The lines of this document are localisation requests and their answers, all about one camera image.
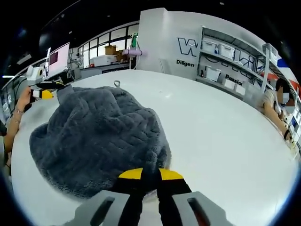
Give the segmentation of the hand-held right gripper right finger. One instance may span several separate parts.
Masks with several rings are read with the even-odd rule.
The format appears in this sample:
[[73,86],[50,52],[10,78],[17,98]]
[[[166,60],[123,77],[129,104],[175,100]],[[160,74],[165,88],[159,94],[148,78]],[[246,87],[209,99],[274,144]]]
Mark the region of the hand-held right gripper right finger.
[[201,192],[193,192],[183,176],[159,169],[158,210],[164,226],[226,226],[223,208]]

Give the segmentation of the person's left hand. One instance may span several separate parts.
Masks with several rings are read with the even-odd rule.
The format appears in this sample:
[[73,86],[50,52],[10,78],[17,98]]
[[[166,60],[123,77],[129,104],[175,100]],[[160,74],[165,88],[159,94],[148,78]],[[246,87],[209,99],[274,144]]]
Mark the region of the person's left hand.
[[30,99],[31,99],[31,88],[30,87],[26,87],[21,95],[19,96],[18,102],[16,104],[16,108],[23,112],[26,105],[30,103]]

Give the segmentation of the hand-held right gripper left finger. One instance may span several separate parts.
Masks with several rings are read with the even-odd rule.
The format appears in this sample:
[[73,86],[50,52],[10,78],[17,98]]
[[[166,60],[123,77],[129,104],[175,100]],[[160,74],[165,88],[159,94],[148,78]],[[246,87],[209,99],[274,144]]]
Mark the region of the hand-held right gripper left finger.
[[123,172],[110,191],[102,190],[75,211],[76,226],[118,226],[122,215],[128,212],[133,198],[142,200],[141,174],[143,169]]

